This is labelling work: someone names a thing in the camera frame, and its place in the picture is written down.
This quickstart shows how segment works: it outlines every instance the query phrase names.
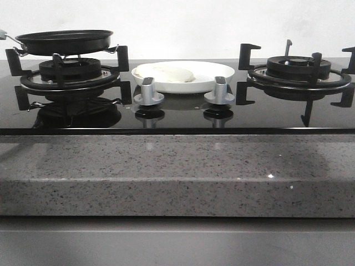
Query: black frying pan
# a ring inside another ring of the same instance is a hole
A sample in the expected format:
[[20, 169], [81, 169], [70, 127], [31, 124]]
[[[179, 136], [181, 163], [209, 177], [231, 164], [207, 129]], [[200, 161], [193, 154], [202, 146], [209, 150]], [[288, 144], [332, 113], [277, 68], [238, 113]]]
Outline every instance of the black frying pan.
[[20, 35], [16, 40], [22, 42], [24, 49], [34, 55], [60, 55], [94, 53], [110, 46], [109, 30], [64, 30], [39, 32]]

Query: speckled countertop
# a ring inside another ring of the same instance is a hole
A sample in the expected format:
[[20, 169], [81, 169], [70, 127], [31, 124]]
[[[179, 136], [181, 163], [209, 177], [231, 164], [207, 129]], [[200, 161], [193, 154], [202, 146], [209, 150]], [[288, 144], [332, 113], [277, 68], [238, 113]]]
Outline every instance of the speckled countertop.
[[353, 135], [0, 136], [0, 215], [354, 217]]

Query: flatbread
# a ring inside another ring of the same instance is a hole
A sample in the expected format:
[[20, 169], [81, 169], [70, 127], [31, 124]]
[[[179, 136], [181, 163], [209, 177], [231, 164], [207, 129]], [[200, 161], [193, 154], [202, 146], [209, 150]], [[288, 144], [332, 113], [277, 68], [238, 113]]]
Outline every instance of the flatbread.
[[184, 83], [195, 80], [191, 71], [164, 63], [139, 65], [134, 74], [141, 78], [152, 77], [157, 82]]

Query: silver knob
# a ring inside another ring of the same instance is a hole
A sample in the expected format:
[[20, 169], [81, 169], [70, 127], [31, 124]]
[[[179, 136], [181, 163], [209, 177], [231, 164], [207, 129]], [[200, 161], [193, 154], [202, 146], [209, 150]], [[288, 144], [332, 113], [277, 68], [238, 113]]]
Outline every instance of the silver knob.
[[211, 104], [230, 104], [234, 101], [233, 94], [228, 93], [228, 84], [224, 76], [215, 77], [215, 88], [205, 94], [205, 101]]
[[155, 105], [164, 101], [164, 95], [154, 88], [154, 78], [145, 78], [141, 85], [141, 94], [134, 96], [134, 101], [143, 106]]

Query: gas stove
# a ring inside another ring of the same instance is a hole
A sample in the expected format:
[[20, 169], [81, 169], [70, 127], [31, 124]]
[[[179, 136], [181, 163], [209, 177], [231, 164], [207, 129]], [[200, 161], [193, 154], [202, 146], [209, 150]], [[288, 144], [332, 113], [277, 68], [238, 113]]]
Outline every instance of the gas stove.
[[[212, 92], [172, 94], [154, 91], [153, 79], [137, 84], [129, 70], [158, 60], [129, 62], [126, 46], [109, 48], [111, 32], [99, 32], [100, 42], [84, 45], [84, 51], [75, 43], [57, 43], [91, 42], [91, 31], [80, 37], [78, 31], [64, 33], [23, 35], [17, 37], [23, 50], [6, 50], [8, 62], [0, 62], [2, 135], [355, 132], [354, 48], [344, 50], [352, 52], [350, 60], [325, 60], [320, 53], [299, 57], [289, 55], [288, 40], [284, 56], [261, 60], [250, 59], [251, 50], [260, 47], [242, 44], [239, 61], [202, 60], [233, 68], [228, 84], [217, 76]], [[50, 45], [44, 47], [39, 39]], [[116, 59], [104, 64], [81, 57], [99, 51]], [[51, 58], [21, 64], [26, 53]]]

